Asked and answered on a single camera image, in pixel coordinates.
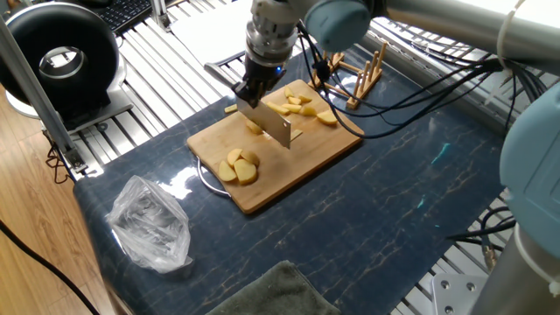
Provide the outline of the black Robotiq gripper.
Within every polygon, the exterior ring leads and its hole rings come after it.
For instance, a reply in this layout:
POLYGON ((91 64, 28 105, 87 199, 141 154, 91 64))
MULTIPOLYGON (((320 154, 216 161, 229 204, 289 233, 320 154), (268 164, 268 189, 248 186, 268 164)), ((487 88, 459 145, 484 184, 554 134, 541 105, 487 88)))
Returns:
POLYGON ((285 75, 284 66, 264 66, 248 54, 244 60, 245 74, 243 81, 235 83, 231 89, 238 102, 249 105, 252 109, 259 103, 259 96, 264 96, 285 75))

